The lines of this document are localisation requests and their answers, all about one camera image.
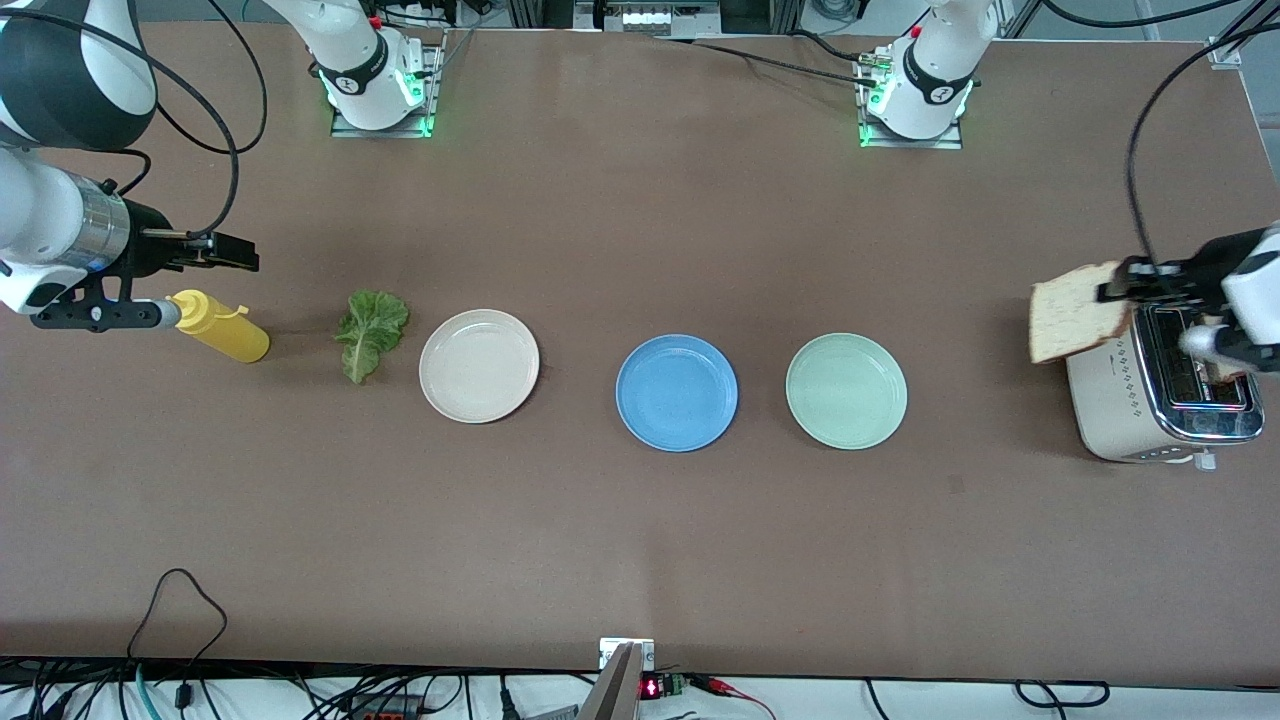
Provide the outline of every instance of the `lettuce leaf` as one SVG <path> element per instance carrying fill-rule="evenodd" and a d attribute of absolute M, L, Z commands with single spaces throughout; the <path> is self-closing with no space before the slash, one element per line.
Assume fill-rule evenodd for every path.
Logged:
<path fill-rule="evenodd" d="M 389 292 L 360 290 L 347 300 L 347 315 L 334 340 L 346 345 L 342 372 L 360 384 L 378 369 L 383 352 L 399 345 L 401 329 L 408 322 L 404 301 Z"/>

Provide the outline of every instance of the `white plate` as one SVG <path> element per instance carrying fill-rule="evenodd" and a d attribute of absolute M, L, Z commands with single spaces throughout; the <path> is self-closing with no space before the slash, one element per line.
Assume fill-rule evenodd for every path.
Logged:
<path fill-rule="evenodd" d="M 417 377 L 445 418 L 492 423 L 529 397 L 538 366 L 538 341 L 524 323 L 499 310 L 467 310 L 431 333 Z"/>

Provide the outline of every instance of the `green plate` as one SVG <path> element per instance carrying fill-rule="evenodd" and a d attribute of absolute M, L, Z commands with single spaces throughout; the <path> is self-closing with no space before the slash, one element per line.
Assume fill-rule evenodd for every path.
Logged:
<path fill-rule="evenodd" d="M 902 424 L 906 378 L 876 341 L 852 333 L 824 334 L 791 360 L 787 405 L 818 442 L 865 450 Z"/>

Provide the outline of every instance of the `mustard bottle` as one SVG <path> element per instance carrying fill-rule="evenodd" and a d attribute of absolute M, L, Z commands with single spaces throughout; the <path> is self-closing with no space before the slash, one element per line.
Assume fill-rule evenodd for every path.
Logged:
<path fill-rule="evenodd" d="M 261 360 L 271 346 L 262 328 L 244 316 L 248 307 L 243 305 L 232 310 L 198 290 L 184 290 L 169 300 L 182 313 L 179 331 L 241 363 Z"/>

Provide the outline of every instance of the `plate rim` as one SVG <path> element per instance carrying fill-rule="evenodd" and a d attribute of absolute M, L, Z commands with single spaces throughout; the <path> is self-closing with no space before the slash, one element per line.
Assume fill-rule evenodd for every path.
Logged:
<path fill-rule="evenodd" d="M 635 356 L 641 350 L 644 350 L 646 346 L 653 345 L 653 343 L 655 343 L 658 341 L 662 341 L 662 340 L 691 340 L 691 341 L 695 341 L 698 343 L 705 345 L 707 347 L 712 348 L 724 361 L 724 365 L 728 368 L 728 378 L 730 378 L 731 386 L 732 386 L 732 404 L 731 404 L 731 407 L 730 407 L 730 411 L 728 411 L 728 419 L 724 423 L 724 427 L 721 428 L 721 430 L 718 433 L 716 433 L 714 437 L 712 437 L 710 439 L 708 439 L 707 442 L 704 442 L 701 445 L 695 445 L 692 447 L 671 448 L 671 447 L 663 447 L 660 445 L 655 445 L 653 442 L 649 442 L 646 438 L 641 437 L 640 433 L 636 432 L 636 429 L 631 425 L 631 423 L 627 421 L 626 414 L 622 411 L 622 374 L 627 370 L 627 366 L 630 365 L 630 363 L 635 359 Z M 703 356 L 707 360 L 713 360 L 713 359 L 707 357 L 705 354 L 703 354 Z M 678 454 L 678 452 L 694 452 L 695 450 L 701 450 L 701 448 L 704 448 L 704 447 L 714 443 L 719 438 L 722 438 L 724 436 L 724 433 L 728 432 L 728 428 L 733 424 L 733 418 L 737 416 L 739 397 L 740 397 L 740 391 L 739 391 L 739 383 L 737 383 L 737 370 L 733 369 L 733 364 L 730 363 L 728 356 L 724 355 L 724 352 L 719 347 L 716 347 L 716 345 L 712 343 L 710 341 L 708 341 L 705 338 L 701 338 L 701 337 L 698 337 L 695 334 L 689 334 L 689 333 L 663 333 L 663 334 L 659 334 L 659 336 L 650 337 L 649 340 L 646 340 L 646 341 L 641 342 L 640 345 L 635 346 L 635 348 L 632 348 L 631 352 L 627 354 L 626 359 L 622 360 L 622 364 L 618 366 L 617 379 L 613 382 L 613 404 L 614 404 L 614 407 L 617 409 L 618 418 L 622 420 L 623 427 L 627 428 L 627 432 L 630 432 L 632 437 L 635 437 L 640 442 L 645 443 L 646 446 L 649 446 L 649 447 L 652 447 L 654 450 L 659 450 L 662 452 L 676 452 L 676 454 Z"/>
<path fill-rule="evenodd" d="M 511 407 L 511 410 L 507 410 L 497 416 L 485 416 L 483 419 L 472 420 L 458 416 L 456 414 L 447 413 L 435 402 L 435 400 L 431 397 L 431 393 L 428 392 L 424 368 L 426 365 L 428 350 L 431 347 L 431 341 L 434 341 L 436 336 L 439 336 L 440 332 L 444 331 L 445 327 L 448 327 L 451 323 L 454 323 L 456 320 L 466 318 L 467 315 L 481 315 L 481 314 L 486 314 L 489 316 L 497 315 L 504 320 L 513 323 L 516 328 L 518 328 L 518 331 L 516 331 L 517 334 L 522 333 L 532 343 L 534 360 L 532 360 L 532 366 L 530 368 L 529 378 L 526 379 L 525 384 L 520 391 L 520 401 L 516 402 L 515 406 Z M 526 400 L 529 400 L 529 396 L 532 395 L 534 387 L 538 384 L 538 374 L 541 372 L 541 356 L 543 356 L 541 347 L 538 345 L 538 338 L 534 336 L 534 332 L 529 329 L 529 325 L 526 325 L 520 318 L 504 310 L 497 310 L 493 307 L 472 307 L 471 310 L 463 310 L 461 313 L 457 313 L 456 315 L 447 318 L 443 323 L 436 325 L 434 331 L 431 331 L 431 334 L 426 338 L 426 342 L 422 343 L 422 351 L 419 354 L 417 384 L 422 391 L 422 396 L 426 397 L 426 401 L 431 405 L 431 407 L 434 407 L 436 413 L 448 418 L 449 420 L 453 420 L 456 423 L 463 423 L 467 425 L 483 425 L 486 423 L 495 423 L 518 410 L 520 406 L 524 405 Z"/>
<path fill-rule="evenodd" d="M 872 442 L 869 445 L 840 445 L 840 443 L 829 442 L 828 439 L 823 439 L 823 438 L 818 437 L 818 434 L 810 427 L 808 427 L 804 423 L 804 420 L 800 419 L 800 415 L 796 413 L 795 402 L 792 401 L 791 382 L 792 382 L 792 377 L 794 377 L 794 373 L 795 373 L 795 369 L 796 369 L 796 363 L 805 354 L 805 351 L 808 351 L 813 345 L 815 345 L 815 343 L 818 343 L 820 341 L 828 340 L 828 338 L 837 338 L 837 337 L 855 338 L 855 340 L 859 340 L 859 341 L 869 342 L 873 346 L 881 348 L 881 351 L 890 360 L 890 363 L 892 363 L 892 370 L 896 373 L 896 375 L 899 378 L 901 378 L 901 383 L 902 383 L 902 411 L 901 411 L 901 415 L 897 418 L 897 421 L 893 423 L 893 427 L 888 430 L 888 433 L 884 434 L 884 437 L 882 437 L 882 438 L 879 438 L 876 442 Z M 902 427 L 902 421 L 906 419 L 906 407 L 910 404 L 910 388 L 909 388 L 909 386 L 906 383 L 906 373 L 902 372 L 902 365 L 897 361 L 897 357 L 895 357 L 893 354 L 890 352 L 887 347 L 884 347 L 883 345 L 876 342 L 874 340 L 872 340 L 872 338 L 869 338 L 867 336 L 863 336 L 863 334 L 847 333 L 847 332 L 824 333 L 824 334 L 820 334 L 820 336 L 810 340 L 809 342 L 804 343 L 800 347 L 800 350 L 797 350 L 796 354 L 791 356 L 791 363 L 787 365 L 787 377 L 786 377 L 785 391 L 786 391 L 786 396 L 787 396 L 787 410 L 791 411 L 791 418 L 796 421 L 797 425 L 800 425 L 800 429 L 803 429 L 805 432 L 805 434 L 808 434 L 813 439 L 820 442 L 822 445 L 826 445 L 827 447 L 835 447 L 836 450 L 850 450 L 850 451 L 851 450 L 870 450 L 870 448 L 873 448 L 873 447 L 876 447 L 876 446 L 886 442 L 888 438 L 893 437 L 895 433 L 897 433 L 899 428 Z"/>

